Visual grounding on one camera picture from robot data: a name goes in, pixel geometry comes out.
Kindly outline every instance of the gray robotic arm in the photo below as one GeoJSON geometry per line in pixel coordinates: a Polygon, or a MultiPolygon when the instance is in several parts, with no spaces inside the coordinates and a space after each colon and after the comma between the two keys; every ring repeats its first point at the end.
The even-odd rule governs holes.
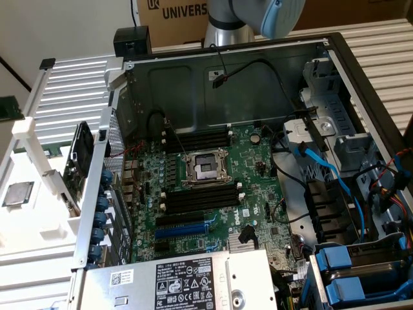
{"type": "Polygon", "coordinates": [[[305,0],[208,0],[205,47],[246,43],[254,32],[275,39],[295,26],[305,0]]]}

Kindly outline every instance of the regulatory label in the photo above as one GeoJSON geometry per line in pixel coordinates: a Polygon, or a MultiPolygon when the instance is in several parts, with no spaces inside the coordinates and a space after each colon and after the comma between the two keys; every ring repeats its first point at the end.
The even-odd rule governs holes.
{"type": "Polygon", "coordinates": [[[208,77],[210,81],[215,81],[215,79],[220,76],[221,74],[224,74],[224,70],[216,70],[216,71],[210,71],[208,72],[208,77]]]}
{"type": "Polygon", "coordinates": [[[133,282],[134,282],[134,270],[133,269],[119,271],[118,273],[110,274],[109,286],[129,284],[133,282]]]}
{"type": "Polygon", "coordinates": [[[215,309],[212,259],[156,265],[155,310],[215,309]]]}

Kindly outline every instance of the white wall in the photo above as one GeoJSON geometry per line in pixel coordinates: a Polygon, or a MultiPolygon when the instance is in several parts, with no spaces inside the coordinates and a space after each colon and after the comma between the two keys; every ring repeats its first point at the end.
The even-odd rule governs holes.
{"type": "Polygon", "coordinates": [[[129,26],[129,0],[0,0],[0,55],[32,86],[42,59],[112,54],[129,26]]]}

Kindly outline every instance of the power supply label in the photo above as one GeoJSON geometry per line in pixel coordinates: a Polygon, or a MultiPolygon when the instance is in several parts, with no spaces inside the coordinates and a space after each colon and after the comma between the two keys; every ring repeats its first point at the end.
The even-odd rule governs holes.
{"type": "Polygon", "coordinates": [[[215,309],[212,259],[156,265],[155,310],[215,309]]]}

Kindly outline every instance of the blue pcie slot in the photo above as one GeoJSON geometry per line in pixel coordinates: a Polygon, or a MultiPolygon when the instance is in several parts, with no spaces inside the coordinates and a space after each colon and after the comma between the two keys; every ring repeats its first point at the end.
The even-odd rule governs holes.
{"type": "Polygon", "coordinates": [[[214,216],[214,219],[207,220],[204,223],[184,225],[180,227],[172,227],[165,229],[158,229],[155,232],[155,239],[163,238],[173,238],[180,236],[188,236],[190,234],[208,234],[210,224],[215,222],[217,216],[214,216]]]}

